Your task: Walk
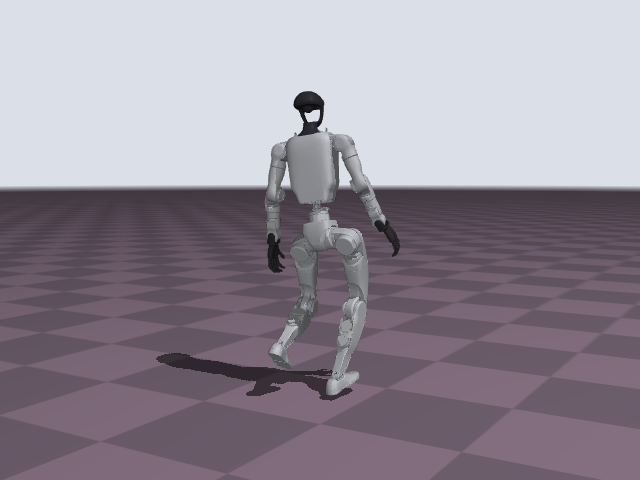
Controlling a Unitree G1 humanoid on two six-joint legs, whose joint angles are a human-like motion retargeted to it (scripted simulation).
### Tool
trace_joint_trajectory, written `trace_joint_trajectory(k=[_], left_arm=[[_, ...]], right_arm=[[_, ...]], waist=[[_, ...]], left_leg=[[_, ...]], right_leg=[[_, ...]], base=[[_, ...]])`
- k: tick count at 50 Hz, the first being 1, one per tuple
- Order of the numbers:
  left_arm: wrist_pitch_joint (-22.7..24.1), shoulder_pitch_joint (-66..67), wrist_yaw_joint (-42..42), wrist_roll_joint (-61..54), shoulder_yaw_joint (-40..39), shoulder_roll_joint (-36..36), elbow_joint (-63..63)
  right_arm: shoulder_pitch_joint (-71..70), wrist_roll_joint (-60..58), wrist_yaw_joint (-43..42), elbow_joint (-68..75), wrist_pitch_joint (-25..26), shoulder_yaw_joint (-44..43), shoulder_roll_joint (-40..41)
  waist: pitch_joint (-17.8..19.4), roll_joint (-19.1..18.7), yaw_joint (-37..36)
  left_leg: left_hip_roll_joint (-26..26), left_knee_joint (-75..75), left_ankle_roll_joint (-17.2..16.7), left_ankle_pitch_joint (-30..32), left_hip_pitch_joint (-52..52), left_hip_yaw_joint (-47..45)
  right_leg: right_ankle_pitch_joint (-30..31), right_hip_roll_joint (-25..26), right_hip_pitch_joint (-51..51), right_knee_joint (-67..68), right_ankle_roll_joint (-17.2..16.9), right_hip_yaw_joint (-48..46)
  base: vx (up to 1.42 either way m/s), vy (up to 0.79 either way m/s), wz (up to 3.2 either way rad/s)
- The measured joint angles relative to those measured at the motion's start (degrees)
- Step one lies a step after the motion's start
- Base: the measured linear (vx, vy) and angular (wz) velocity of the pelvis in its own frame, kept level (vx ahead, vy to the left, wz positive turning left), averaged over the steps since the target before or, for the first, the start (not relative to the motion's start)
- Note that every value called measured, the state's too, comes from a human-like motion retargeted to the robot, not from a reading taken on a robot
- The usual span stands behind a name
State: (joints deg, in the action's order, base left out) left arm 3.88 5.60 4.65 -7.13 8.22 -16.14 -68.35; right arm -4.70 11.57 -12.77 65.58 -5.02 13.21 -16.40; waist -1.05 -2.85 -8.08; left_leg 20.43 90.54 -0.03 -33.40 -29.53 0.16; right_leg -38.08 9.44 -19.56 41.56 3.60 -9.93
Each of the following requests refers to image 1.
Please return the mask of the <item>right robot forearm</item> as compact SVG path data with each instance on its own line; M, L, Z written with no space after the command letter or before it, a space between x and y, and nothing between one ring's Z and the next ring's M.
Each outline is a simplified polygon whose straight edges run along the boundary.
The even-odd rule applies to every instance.
M365 210L366 210L368 216L370 217L370 219L372 221L373 227L376 228L375 225L374 225L374 222L376 220L382 221L383 224L385 225L386 217L382 214L382 210L381 210L381 208L380 208L380 206L379 206L379 204L378 204L378 202L376 200L375 193L374 193L374 191L372 189L372 186L371 186L371 184L369 182L369 179L367 178L367 176L365 176L365 175L363 175L363 176L364 176L364 179L365 179L369 189L363 191L362 194L359 196L359 198L360 198L361 202L363 202Z

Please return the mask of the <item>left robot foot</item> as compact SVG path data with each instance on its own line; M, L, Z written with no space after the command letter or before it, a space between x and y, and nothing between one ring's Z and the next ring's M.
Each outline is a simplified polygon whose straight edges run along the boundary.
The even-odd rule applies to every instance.
M268 355L272 358L272 361L276 365L282 368L292 369L292 363L290 362L288 352L287 350L285 350L282 344L274 343L270 347Z

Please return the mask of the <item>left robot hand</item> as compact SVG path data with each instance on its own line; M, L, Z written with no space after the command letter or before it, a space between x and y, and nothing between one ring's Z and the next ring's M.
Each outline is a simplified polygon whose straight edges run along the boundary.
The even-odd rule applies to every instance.
M279 250L278 244L280 243L280 239L275 242L275 235L273 233L269 233L267 243L269 244L269 248L268 248L269 269L274 273L283 272L283 270L281 270L280 268L285 269L285 267L281 265L278 259L278 255L280 255L283 259L285 258L285 256Z

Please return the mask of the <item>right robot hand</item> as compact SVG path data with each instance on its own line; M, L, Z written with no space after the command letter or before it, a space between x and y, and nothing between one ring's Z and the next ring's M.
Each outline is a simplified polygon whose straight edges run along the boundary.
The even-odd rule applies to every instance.
M389 226L390 223L386 220L386 223L384 225L382 221L376 220L374 222L374 225L378 229L379 232L384 232L386 237L388 238L388 240L392 243L392 245L393 245L393 247L395 249L394 254L392 255L392 257L395 256L398 253L399 249L400 249L400 242L399 242L399 239L398 239L395 231Z

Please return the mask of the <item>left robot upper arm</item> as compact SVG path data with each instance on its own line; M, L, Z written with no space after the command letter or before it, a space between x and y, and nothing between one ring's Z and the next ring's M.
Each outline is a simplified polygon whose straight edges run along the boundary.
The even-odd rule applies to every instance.
M268 175L266 199L280 203L285 198L285 191L280 187L286 169L286 142L276 144L271 151L271 164Z

